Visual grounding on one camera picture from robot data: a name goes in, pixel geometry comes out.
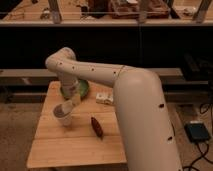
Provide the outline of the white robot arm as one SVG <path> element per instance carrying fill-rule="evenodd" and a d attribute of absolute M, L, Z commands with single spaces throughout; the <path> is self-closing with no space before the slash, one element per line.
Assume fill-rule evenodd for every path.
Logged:
<path fill-rule="evenodd" d="M 125 65 L 80 62 L 70 48 L 49 56 L 45 65 L 63 84 L 71 78 L 113 89 L 115 114 L 129 171 L 183 171 L 159 76 Z"/>

